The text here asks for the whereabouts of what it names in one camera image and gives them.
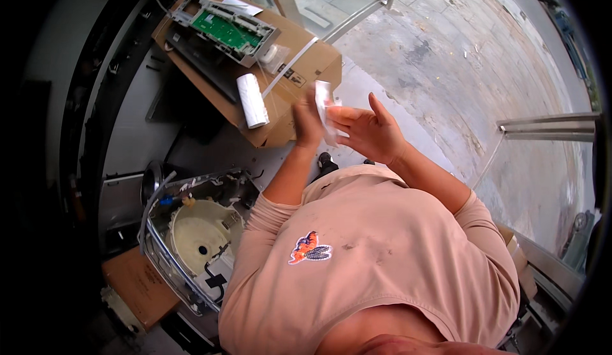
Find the white paper towel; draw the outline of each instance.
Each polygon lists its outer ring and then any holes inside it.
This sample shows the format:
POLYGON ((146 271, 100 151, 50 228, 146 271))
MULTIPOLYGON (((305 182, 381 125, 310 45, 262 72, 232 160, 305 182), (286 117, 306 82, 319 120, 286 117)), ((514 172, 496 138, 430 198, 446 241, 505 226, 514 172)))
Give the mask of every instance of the white paper towel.
POLYGON ((249 129, 264 126, 270 123, 267 116, 264 99, 259 92, 257 78, 253 74, 246 74, 236 79, 238 83, 238 93, 244 109, 244 117, 247 120, 249 129))

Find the brown cardboard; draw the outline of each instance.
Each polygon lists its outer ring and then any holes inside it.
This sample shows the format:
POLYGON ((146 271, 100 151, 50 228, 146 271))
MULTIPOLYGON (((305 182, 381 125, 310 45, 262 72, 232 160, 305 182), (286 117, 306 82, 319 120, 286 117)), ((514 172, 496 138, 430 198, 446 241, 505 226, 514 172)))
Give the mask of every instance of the brown cardboard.
POLYGON ((527 267, 527 258, 525 257, 521 247, 518 245, 518 242, 516 242, 516 237, 514 235, 506 247, 508 248, 512 261, 514 262, 516 272, 521 272, 525 267, 527 267))
MULTIPOLYGON (((179 6, 183 0, 178 0, 172 10, 179 6)), ((285 58, 285 63, 292 60, 295 55, 313 38, 310 32, 304 30, 292 21, 276 14, 272 10, 264 9, 256 15, 257 18, 269 23, 281 30, 276 44, 289 47, 291 52, 285 58)), ((173 22, 164 18, 153 31, 152 37, 156 43, 164 49, 165 34, 173 22)), ((295 138, 295 127, 291 116, 291 104, 302 95, 302 92, 315 80, 325 80, 331 84, 334 90, 342 80, 342 56, 341 54, 321 40, 318 40, 292 65, 293 75, 289 78, 282 77, 273 87, 272 91, 264 99, 270 124, 256 129, 248 129, 244 120, 244 112, 240 104, 233 105, 219 93, 206 79, 204 79, 194 68, 189 65, 176 52, 167 52, 174 64, 188 77, 197 89, 235 125, 254 146, 271 147, 282 146, 292 138, 295 138)), ((259 83, 259 89, 263 92, 269 83, 275 78, 263 72, 257 64, 251 68, 240 66, 238 63, 227 59, 223 63, 224 69, 235 73, 236 77, 252 73, 255 74, 259 83)))
POLYGON ((510 252, 510 256, 512 257, 512 261, 514 262, 514 266, 516 267, 516 273, 518 274, 518 283, 521 285, 527 298, 533 299, 533 297, 537 293, 536 281, 534 280, 533 273, 528 266, 527 257, 525 257, 525 253, 521 246, 518 244, 516 240, 516 236, 514 232, 509 229, 507 226, 496 222, 495 226, 499 230, 499 233, 504 238, 506 242, 506 247, 508 252, 510 252))
POLYGON ((146 331, 180 302, 138 247, 104 262, 102 272, 146 331))
POLYGON ((534 280, 533 272, 529 266, 518 273, 518 282, 525 291, 527 298, 533 299, 537 294, 536 280, 534 280))
POLYGON ((497 227, 497 229, 499 230, 499 233, 501 234, 501 237, 504 238, 504 242, 506 243, 506 245, 508 245, 510 243, 510 240, 512 239, 512 237, 514 237, 514 232, 507 226, 496 222, 495 226, 497 227))

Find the label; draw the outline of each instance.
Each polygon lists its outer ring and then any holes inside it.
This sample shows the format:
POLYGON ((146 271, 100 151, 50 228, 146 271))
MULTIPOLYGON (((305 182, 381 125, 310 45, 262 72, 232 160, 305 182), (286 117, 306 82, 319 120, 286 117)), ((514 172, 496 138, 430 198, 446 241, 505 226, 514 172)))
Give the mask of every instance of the label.
MULTIPOLYGON (((277 72, 282 71, 285 66, 285 63, 281 64, 277 72)), ((302 88, 302 86, 306 84, 306 79, 304 79, 304 77, 300 76, 300 74, 298 74, 291 68, 287 69, 287 72, 283 76, 289 79, 289 81, 295 84, 295 86, 298 88, 302 88)))

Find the metal frame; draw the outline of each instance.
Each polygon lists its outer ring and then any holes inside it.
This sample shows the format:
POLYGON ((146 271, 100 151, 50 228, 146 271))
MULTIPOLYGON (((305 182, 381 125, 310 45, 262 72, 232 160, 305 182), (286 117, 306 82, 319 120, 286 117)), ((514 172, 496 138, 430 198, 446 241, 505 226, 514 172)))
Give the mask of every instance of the metal frame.
POLYGON ((553 114, 536 118, 501 120, 497 127, 511 140, 561 140, 592 143, 597 112, 553 114))
POLYGON ((516 231, 514 233, 530 265, 546 275, 570 300, 576 299, 585 281, 584 276, 579 275, 529 238, 516 231))

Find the circuit board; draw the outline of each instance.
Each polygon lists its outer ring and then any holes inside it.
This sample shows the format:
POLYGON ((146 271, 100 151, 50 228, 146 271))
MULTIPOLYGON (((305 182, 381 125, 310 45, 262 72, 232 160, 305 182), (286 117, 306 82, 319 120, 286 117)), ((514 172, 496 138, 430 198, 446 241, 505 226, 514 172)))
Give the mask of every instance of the circuit board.
POLYGON ((206 11, 202 12, 192 26, 221 43, 238 50, 247 43, 256 47, 261 42, 261 37, 253 35, 250 30, 206 11))

